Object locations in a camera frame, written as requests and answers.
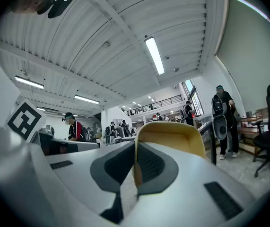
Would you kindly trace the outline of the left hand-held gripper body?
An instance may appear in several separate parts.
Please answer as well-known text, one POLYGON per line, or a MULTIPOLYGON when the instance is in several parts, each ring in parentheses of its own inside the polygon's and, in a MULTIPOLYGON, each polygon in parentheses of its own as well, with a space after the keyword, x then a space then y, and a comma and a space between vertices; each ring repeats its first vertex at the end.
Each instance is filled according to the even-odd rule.
POLYGON ((46 125, 46 115, 24 100, 7 119, 6 125, 28 143, 39 145, 46 156, 98 149, 97 143, 62 140, 46 125))

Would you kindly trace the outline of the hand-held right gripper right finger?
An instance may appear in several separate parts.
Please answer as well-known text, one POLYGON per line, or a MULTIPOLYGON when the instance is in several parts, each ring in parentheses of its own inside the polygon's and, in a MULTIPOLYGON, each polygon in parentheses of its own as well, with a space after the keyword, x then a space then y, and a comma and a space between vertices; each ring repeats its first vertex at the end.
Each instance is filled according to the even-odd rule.
POLYGON ((155 150, 172 157, 179 167, 175 181, 162 193, 143 195, 123 220, 123 227, 218 227, 227 219, 205 184, 218 183, 242 208, 255 202, 236 179, 194 154, 156 143, 155 150))

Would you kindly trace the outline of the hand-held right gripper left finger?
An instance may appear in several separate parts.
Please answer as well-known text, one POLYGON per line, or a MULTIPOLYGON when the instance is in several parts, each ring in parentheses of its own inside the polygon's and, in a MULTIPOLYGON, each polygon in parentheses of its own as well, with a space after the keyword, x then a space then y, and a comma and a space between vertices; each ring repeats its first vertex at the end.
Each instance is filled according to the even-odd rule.
POLYGON ((103 220, 120 224, 135 206, 133 141, 46 159, 68 191, 103 220))

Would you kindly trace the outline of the yellow plastic bowl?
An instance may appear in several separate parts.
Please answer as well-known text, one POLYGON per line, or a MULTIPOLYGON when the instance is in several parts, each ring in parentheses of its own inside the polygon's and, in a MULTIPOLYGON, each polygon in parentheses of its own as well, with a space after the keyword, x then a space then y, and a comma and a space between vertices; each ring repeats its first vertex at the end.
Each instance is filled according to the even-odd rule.
POLYGON ((193 126, 174 122, 152 122, 143 126, 134 142, 133 176, 139 195, 161 193, 175 182, 203 183, 191 167, 180 168, 173 157, 151 146, 154 143, 180 153, 205 159, 206 153, 200 132, 193 126))

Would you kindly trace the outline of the long ceiling light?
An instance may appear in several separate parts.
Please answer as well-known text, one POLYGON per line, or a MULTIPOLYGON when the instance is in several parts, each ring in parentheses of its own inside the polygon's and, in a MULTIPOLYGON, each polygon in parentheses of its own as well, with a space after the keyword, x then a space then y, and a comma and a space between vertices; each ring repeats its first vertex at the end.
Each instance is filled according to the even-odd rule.
POLYGON ((80 100, 80 101, 84 101, 84 102, 88 102, 88 103, 92 103, 92 104, 96 104, 96 105, 100 104, 99 101, 89 99, 89 98, 86 98, 86 97, 82 97, 82 96, 79 96, 79 95, 75 95, 74 98, 77 99, 77 100, 80 100))
POLYGON ((18 82, 20 82, 20 83, 24 83, 24 84, 30 85, 32 87, 36 87, 36 88, 39 88, 39 89, 44 89, 44 85, 43 84, 36 83, 34 81, 31 81, 31 80, 28 80, 28 79, 25 79, 25 78, 22 78, 22 77, 19 77, 19 76, 15 76, 15 80, 18 81, 18 82))
POLYGON ((149 37, 145 40, 145 44, 153 59, 158 74, 159 75, 164 74, 165 73, 164 66, 155 39, 153 37, 149 37))

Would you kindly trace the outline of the glass display table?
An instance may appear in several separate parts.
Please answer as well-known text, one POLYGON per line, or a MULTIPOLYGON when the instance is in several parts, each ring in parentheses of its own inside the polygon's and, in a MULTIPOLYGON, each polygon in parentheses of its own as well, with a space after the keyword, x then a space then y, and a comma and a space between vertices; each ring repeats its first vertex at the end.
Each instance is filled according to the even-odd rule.
POLYGON ((199 133, 201 134, 205 148, 206 159, 216 166, 217 143, 212 122, 211 121, 202 122, 200 120, 195 120, 194 123, 199 133))

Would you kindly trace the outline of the wooden shelf rack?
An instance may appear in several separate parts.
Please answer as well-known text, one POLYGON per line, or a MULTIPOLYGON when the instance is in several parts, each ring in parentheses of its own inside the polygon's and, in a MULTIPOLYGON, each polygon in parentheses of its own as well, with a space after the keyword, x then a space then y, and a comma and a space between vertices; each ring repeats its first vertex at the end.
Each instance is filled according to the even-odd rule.
POLYGON ((261 149, 254 144, 253 139, 264 132, 267 123, 268 118, 262 116, 241 118, 237 127, 239 148, 254 156, 258 155, 261 149))

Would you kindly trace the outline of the black mezzanine railing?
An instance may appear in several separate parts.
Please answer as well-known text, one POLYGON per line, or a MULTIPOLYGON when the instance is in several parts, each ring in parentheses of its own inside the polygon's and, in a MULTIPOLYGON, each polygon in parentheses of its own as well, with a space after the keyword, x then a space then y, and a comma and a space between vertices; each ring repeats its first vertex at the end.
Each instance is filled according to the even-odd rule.
POLYGON ((163 99, 160 101, 152 101, 151 103, 149 103, 147 105, 137 105, 133 109, 128 108, 128 110, 124 110, 124 112, 128 116, 133 116, 133 115, 137 115, 139 113, 145 113, 148 111, 152 111, 155 109, 159 109, 159 108, 173 105, 173 104, 180 103, 180 102, 181 103, 184 102, 182 95, 177 95, 177 96, 166 98, 166 99, 163 99))

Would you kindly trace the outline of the tall window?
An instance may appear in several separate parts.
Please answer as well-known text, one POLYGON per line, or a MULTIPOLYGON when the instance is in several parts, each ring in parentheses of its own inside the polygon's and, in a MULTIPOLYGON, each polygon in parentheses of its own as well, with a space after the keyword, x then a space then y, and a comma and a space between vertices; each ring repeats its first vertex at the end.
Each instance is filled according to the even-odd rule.
POLYGON ((191 102, 192 109, 195 110, 196 116, 201 116, 204 114, 204 110, 199 98, 198 91, 191 79, 184 81, 184 90, 186 92, 188 100, 191 102))

